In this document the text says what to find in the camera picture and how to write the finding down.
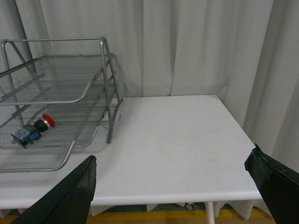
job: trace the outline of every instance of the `desk organizer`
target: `desk organizer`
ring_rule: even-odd
[[[88,40],[99,41],[100,54],[48,55],[28,62],[15,44]],[[23,62],[11,69],[7,43]],[[0,73],[0,173],[58,170],[73,147],[92,142],[99,125],[109,126],[107,143],[111,142],[122,98],[112,63],[115,55],[110,53],[105,37],[3,40],[1,51],[6,71]],[[115,96],[117,104],[112,106]],[[13,139],[13,133],[24,125],[33,125],[45,113],[54,119],[55,127],[49,127],[39,140],[26,146]]]

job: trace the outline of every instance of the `table top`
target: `table top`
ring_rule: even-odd
[[[254,144],[214,95],[126,98],[110,144],[107,130],[61,170],[0,174],[0,209],[30,207],[91,154],[92,205],[262,198],[244,167]]]

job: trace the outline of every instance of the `curtain fold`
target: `curtain fold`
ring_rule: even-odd
[[[122,97],[216,94],[253,142],[297,172],[298,21],[296,0],[0,2],[0,39],[105,35]],[[27,59],[100,51],[97,41],[30,49],[22,47]],[[20,63],[8,54],[12,65]],[[215,203],[216,215],[223,203]],[[226,203],[245,218],[253,205],[264,207]]]

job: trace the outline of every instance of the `table leg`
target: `table leg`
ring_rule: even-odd
[[[213,202],[205,202],[206,204],[206,223],[215,224]]]

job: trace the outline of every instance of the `metal rod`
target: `metal rod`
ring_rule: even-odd
[[[113,80],[114,80],[117,101],[118,101],[118,103],[120,103],[121,99],[120,99],[120,95],[119,95],[119,92],[118,92],[118,85],[117,85],[117,82],[116,82],[115,70],[114,70],[113,63],[112,63],[112,57],[111,57],[111,54],[110,54],[108,41],[107,41],[106,37],[103,37],[103,38],[104,38],[104,43],[105,43],[108,59],[109,59],[109,62],[110,62],[110,69],[111,69],[112,77],[113,77]]]
[[[8,69],[8,70],[6,70],[6,71],[0,73],[0,78],[2,78],[2,77],[4,77],[4,76],[7,76],[7,75],[9,75],[9,74],[11,74],[11,73],[13,73],[13,72],[19,70],[19,69],[22,69],[22,68],[24,68],[24,67],[30,65],[31,63],[34,63],[34,62],[38,61],[39,59],[40,59],[40,58],[34,58],[34,59],[32,59],[32,60],[30,60],[30,61],[27,61],[27,62],[25,62],[25,63],[23,63],[23,64],[20,64],[20,65],[15,66],[15,67],[13,67],[13,68],[11,68],[11,69]]]
[[[57,38],[57,39],[10,39],[6,42],[47,42],[47,41],[88,41],[100,40],[103,37],[82,37],[82,38]]]
[[[100,50],[101,50],[101,54],[104,55],[105,48],[104,48],[103,39],[100,39]],[[105,57],[102,57],[102,64],[105,64]],[[109,87],[108,87],[108,79],[107,79],[107,70],[105,66],[103,66],[103,77],[104,77],[104,89],[105,89],[105,96],[106,96],[106,106],[107,106],[109,125],[110,125],[110,131],[107,139],[107,143],[109,144],[111,142],[112,132],[113,132],[113,118],[112,118],[110,102],[109,102]]]

